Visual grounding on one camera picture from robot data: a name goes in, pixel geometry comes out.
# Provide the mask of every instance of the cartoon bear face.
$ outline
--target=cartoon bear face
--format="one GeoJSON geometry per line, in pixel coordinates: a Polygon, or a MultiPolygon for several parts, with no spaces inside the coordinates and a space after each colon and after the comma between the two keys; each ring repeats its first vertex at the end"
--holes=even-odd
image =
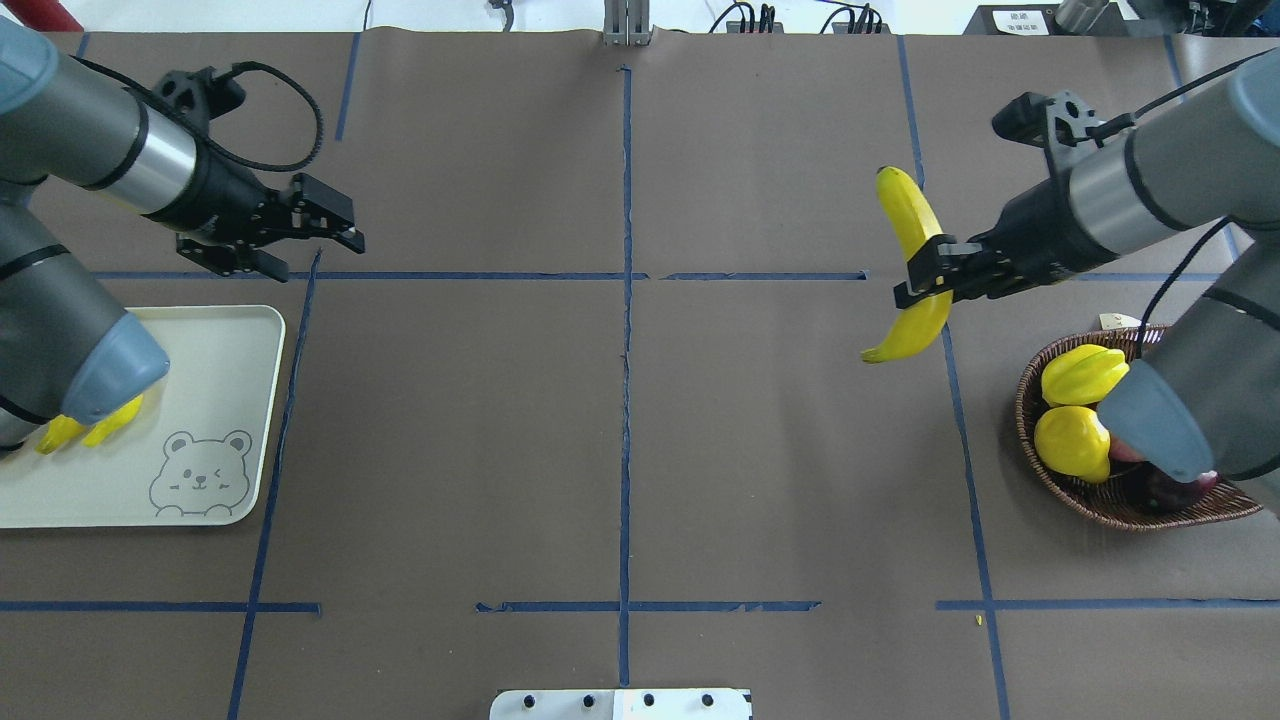
{"type": "Polygon", "coordinates": [[[223,439],[197,441],[177,432],[164,442],[165,462],[151,480],[151,505],[161,515],[221,515],[248,495],[244,456],[252,439],[233,430],[223,439]]]}

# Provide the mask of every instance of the purple fruit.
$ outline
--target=purple fruit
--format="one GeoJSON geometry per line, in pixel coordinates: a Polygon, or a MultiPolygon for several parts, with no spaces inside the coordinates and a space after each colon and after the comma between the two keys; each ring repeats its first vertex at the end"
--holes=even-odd
{"type": "Polygon", "coordinates": [[[1189,483],[1180,483],[1149,462],[1142,470],[1123,478],[1125,498],[1135,510],[1151,515],[1178,512],[1196,505],[1217,484],[1217,473],[1204,473],[1189,483]]]}

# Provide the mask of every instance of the white bracket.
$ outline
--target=white bracket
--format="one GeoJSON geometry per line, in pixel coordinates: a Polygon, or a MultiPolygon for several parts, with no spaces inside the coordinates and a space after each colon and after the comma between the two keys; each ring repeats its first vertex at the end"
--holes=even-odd
{"type": "Polygon", "coordinates": [[[604,0],[605,45],[649,45],[649,0],[604,0]]]}
{"type": "Polygon", "coordinates": [[[489,720],[751,720],[751,691],[507,691],[489,720]]]}

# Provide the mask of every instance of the red object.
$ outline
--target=red object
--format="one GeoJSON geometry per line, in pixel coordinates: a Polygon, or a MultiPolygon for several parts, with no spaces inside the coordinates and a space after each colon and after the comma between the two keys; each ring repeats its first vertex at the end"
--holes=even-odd
{"type": "Polygon", "coordinates": [[[31,29],[84,32],[84,27],[58,0],[4,0],[4,6],[9,8],[9,12],[31,29]]]}

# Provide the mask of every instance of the yellow banana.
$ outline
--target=yellow banana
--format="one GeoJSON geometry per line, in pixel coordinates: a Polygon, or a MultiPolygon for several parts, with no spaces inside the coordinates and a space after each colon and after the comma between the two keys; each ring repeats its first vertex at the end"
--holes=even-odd
{"type": "Polygon", "coordinates": [[[49,455],[72,439],[76,439],[83,432],[84,425],[72,420],[67,415],[59,415],[49,421],[45,437],[40,438],[40,445],[36,446],[36,452],[49,455]]]}
{"type": "MultiPolygon", "coordinates": [[[[905,172],[881,168],[876,174],[876,195],[893,225],[904,260],[910,260],[925,241],[942,233],[924,193],[905,172]]],[[[884,342],[861,352],[863,363],[886,363],[920,352],[938,337],[950,314],[951,291],[920,300],[899,314],[884,342]]]]}
{"type": "Polygon", "coordinates": [[[81,441],[84,447],[97,447],[104,439],[108,438],[115,430],[128,425],[138,416],[138,410],[142,407],[142,396],[137,396],[133,400],[125,402],[119,410],[111,413],[106,418],[93,425],[93,429],[84,436],[81,441]]]}

